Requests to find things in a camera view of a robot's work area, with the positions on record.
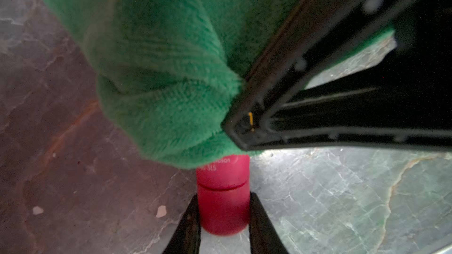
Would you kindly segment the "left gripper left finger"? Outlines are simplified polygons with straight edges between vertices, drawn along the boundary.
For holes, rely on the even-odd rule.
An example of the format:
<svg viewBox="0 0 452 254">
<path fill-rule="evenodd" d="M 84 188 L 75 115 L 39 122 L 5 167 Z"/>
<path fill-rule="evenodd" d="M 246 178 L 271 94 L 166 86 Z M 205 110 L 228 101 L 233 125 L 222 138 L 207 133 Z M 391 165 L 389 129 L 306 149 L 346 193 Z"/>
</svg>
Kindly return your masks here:
<svg viewBox="0 0 452 254">
<path fill-rule="evenodd" d="M 163 254 L 199 254 L 201 220 L 197 195 L 191 199 Z"/>
</svg>

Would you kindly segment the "dark red tube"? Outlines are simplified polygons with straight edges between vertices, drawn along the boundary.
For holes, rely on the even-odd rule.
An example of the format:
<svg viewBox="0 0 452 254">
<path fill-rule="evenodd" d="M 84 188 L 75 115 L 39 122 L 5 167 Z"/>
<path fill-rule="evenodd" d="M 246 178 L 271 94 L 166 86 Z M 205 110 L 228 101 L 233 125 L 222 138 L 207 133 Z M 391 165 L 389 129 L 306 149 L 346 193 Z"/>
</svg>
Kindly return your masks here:
<svg viewBox="0 0 452 254">
<path fill-rule="evenodd" d="M 217 236 L 241 232 L 250 221 L 250 157 L 230 155 L 196 169 L 201 226 Z"/>
</svg>

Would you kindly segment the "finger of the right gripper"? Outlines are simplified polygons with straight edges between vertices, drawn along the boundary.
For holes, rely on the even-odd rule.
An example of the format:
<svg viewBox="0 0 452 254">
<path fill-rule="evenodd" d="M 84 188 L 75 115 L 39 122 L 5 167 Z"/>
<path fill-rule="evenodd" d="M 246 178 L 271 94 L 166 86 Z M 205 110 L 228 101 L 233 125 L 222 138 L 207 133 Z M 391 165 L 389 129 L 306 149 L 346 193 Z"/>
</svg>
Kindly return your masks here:
<svg viewBox="0 0 452 254">
<path fill-rule="evenodd" d="M 376 66 L 309 82 L 377 32 L 397 48 Z M 452 0 L 301 0 L 254 62 L 222 122 L 245 151 L 452 147 Z"/>
</svg>

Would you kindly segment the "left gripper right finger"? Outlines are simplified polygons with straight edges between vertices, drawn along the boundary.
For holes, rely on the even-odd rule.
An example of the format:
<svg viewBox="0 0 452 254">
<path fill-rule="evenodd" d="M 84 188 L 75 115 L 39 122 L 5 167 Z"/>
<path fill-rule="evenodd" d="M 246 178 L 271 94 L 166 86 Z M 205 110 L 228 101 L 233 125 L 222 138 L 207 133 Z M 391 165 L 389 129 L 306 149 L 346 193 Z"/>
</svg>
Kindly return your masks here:
<svg viewBox="0 0 452 254">
<path fill-rule="evenodd" d="M 288 254 L 256 193 L 250 195 L 251 254 Z"/>
</svg>

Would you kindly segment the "green microfiber cloth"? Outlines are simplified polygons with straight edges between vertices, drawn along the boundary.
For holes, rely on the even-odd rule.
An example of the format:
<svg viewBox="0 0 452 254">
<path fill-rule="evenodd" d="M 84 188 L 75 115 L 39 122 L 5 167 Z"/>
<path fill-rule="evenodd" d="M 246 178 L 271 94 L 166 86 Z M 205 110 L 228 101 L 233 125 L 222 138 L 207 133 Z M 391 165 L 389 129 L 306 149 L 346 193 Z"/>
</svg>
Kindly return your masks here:
<svg viewBox="0 0 452 254">
<path fill-rule="evenodd" d="M 43 0 L 97 73 L 104 115 L 181 169 L 241 150 L 221 129 L 299 0 Z"/>
</svg>

